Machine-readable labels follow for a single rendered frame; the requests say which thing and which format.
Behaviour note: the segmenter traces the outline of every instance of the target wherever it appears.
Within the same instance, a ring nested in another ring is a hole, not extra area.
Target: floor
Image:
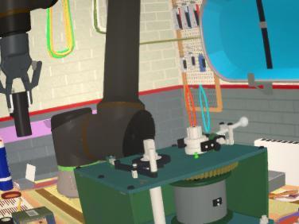
[[[37,181],[35,184],[41,184],[49,182],[50,180],[56,180],[52,178],[48,180]],[[277,193],[279,191],[298,190],[299,187],[285,185],[284,187],[277,189],[271,193]],[[57,192],[56,184],[39,187],[35,190],[21,191],[21,197],[25,200],[29,206],[36,208],[45,206],[54,213],[56,224],[85,224],[82,214],[82,209],[79,199],[70,199]],[[283,203],[277,200],[269,199],[269,218],[275,222],[279,221],[280,218],[286,217],[290,214],[298,212],[299,200],[291,203]],[[43,224],[47,223],[45,219],[28,222],[28,224]]]

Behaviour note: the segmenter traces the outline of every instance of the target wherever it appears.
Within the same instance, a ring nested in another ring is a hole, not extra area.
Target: pegboard
[[[173,9],[181,6],[188,6],[190,4],[197,4],[199,7],[202,4],[202,0],[197,1],[184,1],[184,0],[172,0]],[[200,37],[200,29],[182,29],[177,31],[177,38],[187,38],[187,37]],[[179,51],[180,56],[184,56],[187,62],[187,71],[182,73],[184,90],[186,85],[202,85],[204,88],[204,93],[206,94],[208,100],[209,111],[211,112],[221,112],[222,111],[222,97],[219,78],[214,75],[211,68],[206,64],[206,71],[200,71],[199,61],[197,59],[198,55],[203,55],[203,49],[201,44],[201,39],[193,39],[186,41],[177,42],[177,50]],[[196,58],[196,68],[191,70],[189,68],[188,62],[188,53],[192,52]],[[195,111],[201,111],[200,100],[199,100],[199,91],[198,87],[190,87],[190,92],[193,97],[193,102],[195,106]],[[204,101],[204,96],[201,96],[204,111],[206,111],[206,102]],[[192,110],[190,98],[189,105],[190,110]]]

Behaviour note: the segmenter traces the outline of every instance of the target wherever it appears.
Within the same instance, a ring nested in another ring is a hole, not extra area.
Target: blue and white cylinder
[[[0,190],[9,191],[14,188],[8,165],[4,141],[0,138]]]

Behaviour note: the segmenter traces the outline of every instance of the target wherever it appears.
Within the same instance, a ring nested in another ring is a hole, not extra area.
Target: gray bracket
[[[272,83],[257,83],[254,80],[254,73],[248,73],[248,86],[250,87],[256,87],[258,90],[260,90],[263,94],[266,95],[272,95],[273,94],[273,88],[272,88]]]

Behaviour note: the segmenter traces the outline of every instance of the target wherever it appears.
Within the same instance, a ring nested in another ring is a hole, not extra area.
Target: blue cable
[[[208,114],[208,127],[207,127],[207,124],[205,122],[203,102],[201,100],[201,92],[203,93],[203,95],[204,95],[204,101],[206,102],[207,114]],[[204,128],[205,128],[206,132],[208,133],[210,131],[210,128],[211,128],[210,112],[208,111],[208,100],[207,100],[207,96],[204,93],[204,89],[203,89],[203,87],[201,85],[199,85],[199,87],[198,87],[198,95],[200,96],[200,109],[201,109],[201,115],[203,116]]]

